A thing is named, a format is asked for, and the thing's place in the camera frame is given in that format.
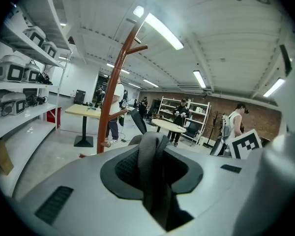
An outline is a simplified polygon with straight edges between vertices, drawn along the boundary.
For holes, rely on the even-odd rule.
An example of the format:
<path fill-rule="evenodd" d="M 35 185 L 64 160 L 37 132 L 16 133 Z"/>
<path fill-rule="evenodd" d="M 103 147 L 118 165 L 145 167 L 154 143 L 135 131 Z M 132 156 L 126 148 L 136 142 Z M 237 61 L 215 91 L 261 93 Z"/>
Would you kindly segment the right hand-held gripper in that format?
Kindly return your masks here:
<path fill-rule="evenodd" d="M 247 159 L 251 151 L 262 147 L 261 139 L 255 129 L 230 141 L 231 156 L 235 159 Z"/>

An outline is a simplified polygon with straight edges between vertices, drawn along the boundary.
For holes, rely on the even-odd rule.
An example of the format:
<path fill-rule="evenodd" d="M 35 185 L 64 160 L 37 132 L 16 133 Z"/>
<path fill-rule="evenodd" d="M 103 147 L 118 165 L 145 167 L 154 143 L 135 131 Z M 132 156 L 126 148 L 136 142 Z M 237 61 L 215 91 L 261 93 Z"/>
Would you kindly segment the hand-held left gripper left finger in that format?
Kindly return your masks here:
<path fill-rule="evenodd" d="M 120 147 L 76 159 L 40 182 L 12 207 L 30 232 L 39 236 L 160 236 L 165 230 L 141 201 L 116 197 L 103 185 L 105 162 L 135 148 Z M 60 186 L 73 191 L 49 225 L 35 213 Z"/>

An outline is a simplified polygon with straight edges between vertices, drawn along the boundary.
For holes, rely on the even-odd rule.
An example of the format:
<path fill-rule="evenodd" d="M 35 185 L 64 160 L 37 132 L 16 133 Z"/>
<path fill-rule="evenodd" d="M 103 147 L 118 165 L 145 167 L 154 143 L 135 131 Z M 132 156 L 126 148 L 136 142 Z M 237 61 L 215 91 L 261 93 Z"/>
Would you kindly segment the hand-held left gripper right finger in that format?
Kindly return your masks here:
<path fill-rule="evenodd" d="M 197 162 L 204 175 L 188 194 L 177 195 L 182 210 L 194 218 L 167 232 L 168 236 L 255 236 L 259 230 L 249 224 L 251 215 L 241 214 L 256 181 L 261 148 L 246 160 L 206 155 L 169 146 L 168 149 Z"/>

